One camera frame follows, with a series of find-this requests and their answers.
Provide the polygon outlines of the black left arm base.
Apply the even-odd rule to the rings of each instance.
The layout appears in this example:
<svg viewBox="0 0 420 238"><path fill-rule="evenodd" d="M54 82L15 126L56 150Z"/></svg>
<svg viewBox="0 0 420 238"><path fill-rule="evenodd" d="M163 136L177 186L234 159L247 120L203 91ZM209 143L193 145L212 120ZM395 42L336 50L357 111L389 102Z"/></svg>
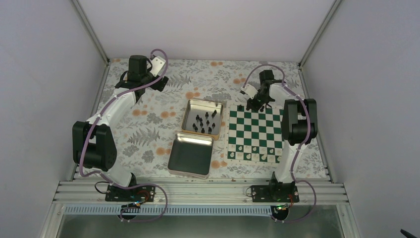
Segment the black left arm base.
<svg viewBox="0 0 420 238"><path fill-rule="evenodd" d="M109 185L105 195L107 202L153 202L156 187L146 185L134 189L122 189Z"/></svg>

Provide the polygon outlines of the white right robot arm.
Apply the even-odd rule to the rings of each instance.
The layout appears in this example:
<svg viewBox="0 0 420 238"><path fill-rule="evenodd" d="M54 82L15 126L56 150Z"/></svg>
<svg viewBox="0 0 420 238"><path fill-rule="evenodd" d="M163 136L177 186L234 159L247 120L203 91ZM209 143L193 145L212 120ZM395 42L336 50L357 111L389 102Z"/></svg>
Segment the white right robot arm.
<svg viewBox="0 0 420 238"><path fill-rule="evenodd" d="M317 102L293 92L285 82L285 74L281 80L277 80L272 70L264 70L259 73L259 79L259 89L249 85L248 78L241 87L241 93L249 96L246 109L259 111L271 102L284 103L280 123L284 146L274 177L277 182L295 182L294 166L303 150L318 134Z"/></svg>

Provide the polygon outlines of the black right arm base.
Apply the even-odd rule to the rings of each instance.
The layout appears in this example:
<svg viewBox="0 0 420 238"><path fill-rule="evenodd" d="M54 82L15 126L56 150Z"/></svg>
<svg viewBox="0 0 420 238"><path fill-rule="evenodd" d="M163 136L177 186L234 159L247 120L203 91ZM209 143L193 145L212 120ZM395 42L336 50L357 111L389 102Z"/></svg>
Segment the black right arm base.
<svg viewBox="0 0 420 238"><path fill-rule="evenodd" d="M254 203L286 203L300 201L298 189L293 182L277 185L252 185L250 189Z"/></svg>

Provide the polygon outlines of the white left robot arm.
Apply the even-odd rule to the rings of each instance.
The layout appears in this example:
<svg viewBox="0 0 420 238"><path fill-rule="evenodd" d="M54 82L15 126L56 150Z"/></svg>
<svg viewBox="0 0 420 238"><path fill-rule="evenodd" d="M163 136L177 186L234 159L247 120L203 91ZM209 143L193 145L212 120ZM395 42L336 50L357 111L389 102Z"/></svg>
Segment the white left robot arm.
<svg viewBox="0 0 420 238"><path fill-rule="evenodd" d="M167 56L133 55L128 70L123 72L105 105L86 121L77 121L72 128L73 160L79 174L98 174L126 201L138 194L135 176L117 163L113 130L124 114L139 102L147 88L162 91L168 82Z"/></svg>

